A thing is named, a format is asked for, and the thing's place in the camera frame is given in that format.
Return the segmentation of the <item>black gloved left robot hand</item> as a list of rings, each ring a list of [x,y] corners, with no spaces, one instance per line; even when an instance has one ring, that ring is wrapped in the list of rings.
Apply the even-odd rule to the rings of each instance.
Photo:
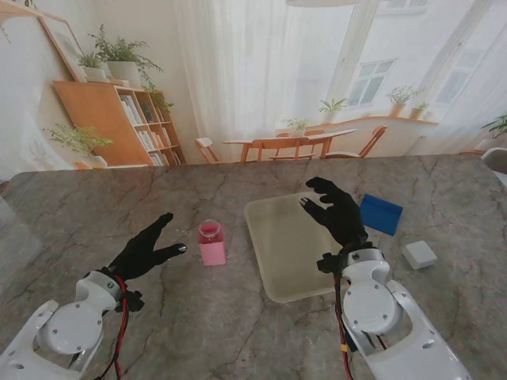
[[[172,213],[161,215],[155,222],[128,241],[120,254],[108,266],[113,276],[123,281],[139,278],[169,259],[186,252],[185,244],[177,243],[155,249],[162,230],[173,220]]]

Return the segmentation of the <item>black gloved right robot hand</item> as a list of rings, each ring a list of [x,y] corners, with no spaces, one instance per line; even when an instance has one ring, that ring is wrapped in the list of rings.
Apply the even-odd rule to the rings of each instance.
[[[328,204],[328,207],[321,207],[307,197],[299,200],[300,205],[318,224],[328,229],[338,244],[343,248],[351,248],[368,241],[360,207],[350,194],[321,177],[311,178],[306,186],[321,195],[320,202]]]

